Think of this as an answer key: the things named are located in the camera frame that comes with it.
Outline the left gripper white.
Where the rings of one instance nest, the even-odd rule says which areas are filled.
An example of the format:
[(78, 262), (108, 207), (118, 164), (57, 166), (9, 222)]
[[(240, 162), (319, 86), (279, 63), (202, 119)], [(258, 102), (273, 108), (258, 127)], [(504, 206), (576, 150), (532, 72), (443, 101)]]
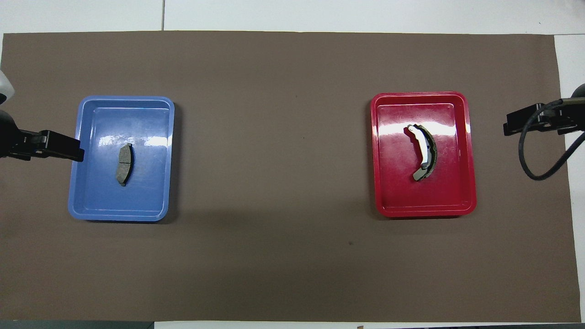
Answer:
[[(8, 77), (0, 71), (0, 104), (3, 105), (15, 95), (15, 89)], [(19, 155), (13, 154), (19, 138)], [(42, 130), (35, 133), (20, 130), (13, 118), (5, 111), (0, 111), (0, 156), (2, 158), (14, 158), (31, 160), (31, 158), (60, 158), (73, 162), (83, 162), (85, 150), (81, 148), (81, 142), (75, 138), (51, 131)]]

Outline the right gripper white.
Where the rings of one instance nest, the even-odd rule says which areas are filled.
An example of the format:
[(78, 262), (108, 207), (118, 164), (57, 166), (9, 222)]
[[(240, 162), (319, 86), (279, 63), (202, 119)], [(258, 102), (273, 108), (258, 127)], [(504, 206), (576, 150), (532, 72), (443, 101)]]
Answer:
[[(528, 132), (539, 131), (540, 133), (556, 131), (558, 135), (574, 133), (577, 130), (585, 131), (585, 84), (579, 85), (573, 93), (572, 99), (582, 98), (581, 104), (577, 106), (574, 111), (574, 105), (566, 104), (546, 104), (544, 116), (546, 120), (544, 123), (537, 117), (530, 125), (528, 125)], [(510, 137), (511, 135), (521, 133), (524, 126), (528, 123), (529, 118), (537, 110), (543, 109), (544, 104), (533, 104), (520, 110), (506, 114), (506, 121), (504, 123), (504, 135)]]

